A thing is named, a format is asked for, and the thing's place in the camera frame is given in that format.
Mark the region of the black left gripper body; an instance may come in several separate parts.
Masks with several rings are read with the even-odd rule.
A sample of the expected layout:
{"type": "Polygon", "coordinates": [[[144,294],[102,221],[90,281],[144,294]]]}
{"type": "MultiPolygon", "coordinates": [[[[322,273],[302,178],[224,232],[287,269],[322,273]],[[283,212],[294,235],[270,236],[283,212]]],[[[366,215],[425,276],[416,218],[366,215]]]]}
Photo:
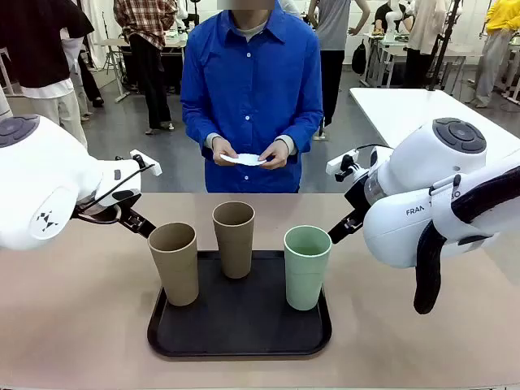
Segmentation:
{"type": "Polygon", "coordinates": [[[91,219],[95,223],[117,223],[140,195],[135,188],[118,189],[91,206],[91,219]]]}

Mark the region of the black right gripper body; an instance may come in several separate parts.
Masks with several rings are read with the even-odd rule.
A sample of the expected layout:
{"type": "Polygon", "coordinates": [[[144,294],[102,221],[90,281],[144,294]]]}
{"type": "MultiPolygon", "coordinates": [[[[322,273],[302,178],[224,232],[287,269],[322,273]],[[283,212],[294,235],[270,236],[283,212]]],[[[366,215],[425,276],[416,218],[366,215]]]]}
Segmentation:
{"type": "Polygon", "coordinates": [[[365,215],[371,208],[371,204],[367,201],[365,194],[366,180],[366,177],[359,178],[344,195],[353,209],[361,215],[365,215]]]}

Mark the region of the person's left hand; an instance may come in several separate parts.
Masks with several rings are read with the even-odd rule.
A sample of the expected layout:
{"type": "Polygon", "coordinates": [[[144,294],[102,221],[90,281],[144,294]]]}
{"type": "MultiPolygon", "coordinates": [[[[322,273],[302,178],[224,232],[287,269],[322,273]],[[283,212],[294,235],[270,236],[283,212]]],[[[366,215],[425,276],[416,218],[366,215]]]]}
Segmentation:
{"type": "Polygon", "coordinates": [[[262,162],[261,168],[275,170],[286,166],[288,156],[287,144],[283,140],[276,140],[266,148],[258,159],[262,162]]]}

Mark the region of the person's right hand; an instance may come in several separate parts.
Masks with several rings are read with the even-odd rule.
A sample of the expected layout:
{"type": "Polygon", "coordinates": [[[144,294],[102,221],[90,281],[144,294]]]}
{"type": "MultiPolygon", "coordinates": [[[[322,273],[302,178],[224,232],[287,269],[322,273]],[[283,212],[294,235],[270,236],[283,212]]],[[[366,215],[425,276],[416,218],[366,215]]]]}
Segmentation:
{"type": "Polygon", "coordinates": [[[236,151],[227,140],[220,136],[216,136],[212,139],[211,147],[215,164],[221,167],[233,166],[235,164],[233,161],[228,161],[223,158],[223,156],[227,156],[228,158],[238,158],[236,151]]]}

